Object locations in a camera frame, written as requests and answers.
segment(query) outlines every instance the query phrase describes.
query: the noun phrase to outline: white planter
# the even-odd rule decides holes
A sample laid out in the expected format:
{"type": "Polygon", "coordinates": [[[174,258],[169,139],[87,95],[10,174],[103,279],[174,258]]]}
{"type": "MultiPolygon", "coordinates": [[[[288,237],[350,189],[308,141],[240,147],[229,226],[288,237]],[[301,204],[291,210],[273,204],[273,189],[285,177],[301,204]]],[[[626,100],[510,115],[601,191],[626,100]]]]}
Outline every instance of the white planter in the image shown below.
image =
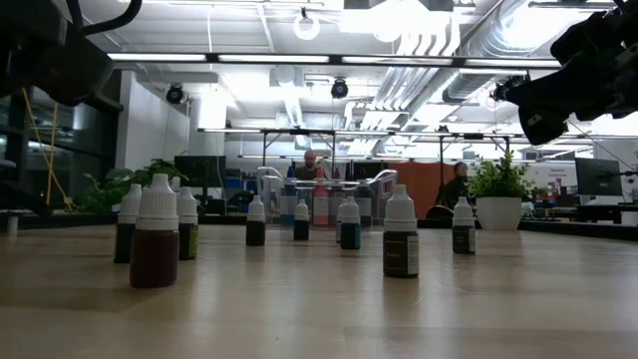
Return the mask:
{"type": "Polygon", "coordinates": [[[520,197],[477,198],[480,226],[488,230],[516,230],[520,222],[520,197]]]}

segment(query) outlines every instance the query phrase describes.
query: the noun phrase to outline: black monitor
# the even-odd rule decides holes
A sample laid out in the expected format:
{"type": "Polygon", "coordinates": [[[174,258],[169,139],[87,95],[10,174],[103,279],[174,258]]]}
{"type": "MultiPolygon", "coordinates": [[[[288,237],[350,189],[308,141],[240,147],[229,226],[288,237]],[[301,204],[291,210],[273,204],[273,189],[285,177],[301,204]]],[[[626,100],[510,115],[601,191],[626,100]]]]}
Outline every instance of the black monitor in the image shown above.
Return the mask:
{"type": "Polygon", "coordinates": [[[576,159],[578,194],[622,195],[620,166],[617,161],[576,159]]]}
{"type": "Polygon", "coordinates": [[[175,167],[188,180],[181,185],[191,187],[224,187],[225,156],[175,156],[175,167]]]}

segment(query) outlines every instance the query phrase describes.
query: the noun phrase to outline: security camera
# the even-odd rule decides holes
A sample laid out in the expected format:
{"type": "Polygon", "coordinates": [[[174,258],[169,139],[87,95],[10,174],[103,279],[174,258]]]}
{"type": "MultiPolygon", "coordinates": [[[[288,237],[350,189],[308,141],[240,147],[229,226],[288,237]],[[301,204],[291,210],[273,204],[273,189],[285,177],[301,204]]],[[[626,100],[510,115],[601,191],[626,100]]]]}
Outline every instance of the security camera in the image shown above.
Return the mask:
{"type": "Polygon", "coordinates": [[[186,101],[186,96],[181,88],[181,84],[170,85],[170,89],[166,92],[166,100],[174,105],[180,105],[186,101]]]}
{"type": "Polygon", "coordinates": [[[337,100],[341,100],[348,96],[348,85],[346,85],[346,80],[336,79],[334,85],[332,85],[330,94],[333,99],[337,100]]]}

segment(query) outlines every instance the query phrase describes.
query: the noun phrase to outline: person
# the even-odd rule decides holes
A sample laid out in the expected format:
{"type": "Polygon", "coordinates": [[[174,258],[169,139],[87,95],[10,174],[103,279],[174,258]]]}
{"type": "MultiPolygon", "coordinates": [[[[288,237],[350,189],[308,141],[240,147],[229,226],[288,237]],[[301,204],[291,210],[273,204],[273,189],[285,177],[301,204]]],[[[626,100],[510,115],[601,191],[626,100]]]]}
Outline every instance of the person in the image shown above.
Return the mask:
{"type": "Polygon", "coordinates": [[[441,188],[439,193],[439,204],[449,209],[453,209],[460,196],[469,196],[468,187],[468,165],[464,163],[455,164],[455,177],[441,188]]]}
{"type": "Polygon", "coordinates": [[[317,163],[317,156],[312,150],[306,151],[303,155],[304,166],[295,169],[295,178],[298,180],[314,180],[317,178],[317,171],[321,169],[321,164],[317,163]]]}

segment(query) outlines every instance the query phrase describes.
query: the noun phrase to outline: yellow cable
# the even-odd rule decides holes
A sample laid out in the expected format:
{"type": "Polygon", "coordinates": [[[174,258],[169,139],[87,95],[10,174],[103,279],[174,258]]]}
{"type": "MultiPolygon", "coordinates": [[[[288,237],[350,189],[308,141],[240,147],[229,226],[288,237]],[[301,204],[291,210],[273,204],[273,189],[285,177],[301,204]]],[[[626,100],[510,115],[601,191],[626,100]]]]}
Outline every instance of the yellow cable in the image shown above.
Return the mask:
{"type": "Polygon", "coordinates": [[[56,130],[58,128],[58,103],[53,106],[53,132],[51,134],[51,155],[49,156],[49,162],[51,168],[49,169],[49,180],[47,182],[47,205],[51,205],[51,177],[53,175],[53,154],[56,150],[56,130]]]}
{"type": "Polygon", "coordinates": [[[64,190],[62,189],[62,186],[58,182],[58,178],[56,177],[56,174],[53,172],[51,163],[49,163],[49,159],[47,159],[47,155],[44,153],[44,146],[42,145],[42,140],[40,139],[40,132],[38,131],[38,125],[36,125],[36,120],[35,120],[35,117],[33,116],[33,111],[31,110],[31,102],[29,101],[29,95],[27,95],[27,90],[24,88],[22,89],[22,95],[24,96],[24,101],[27,105],[27,113],[29,114],[29,118],[31,119],[31,125],[33,125],[33,128],[36,131],[36,139],[38,139],[38,144],[40,144],[40,150],[42,151],[42,158],[44,159],[44,162],[47,164],[47,167],[49,168],[49,172],[52,174],[53,181],[55,182],[56,186],[62,193],[62,197],[64,198],[64,203],[67,205],[67,208],[69,210],[73,210],[69,203],[69,198],[67,197],[67,194],[64,192],[64,190]]]}

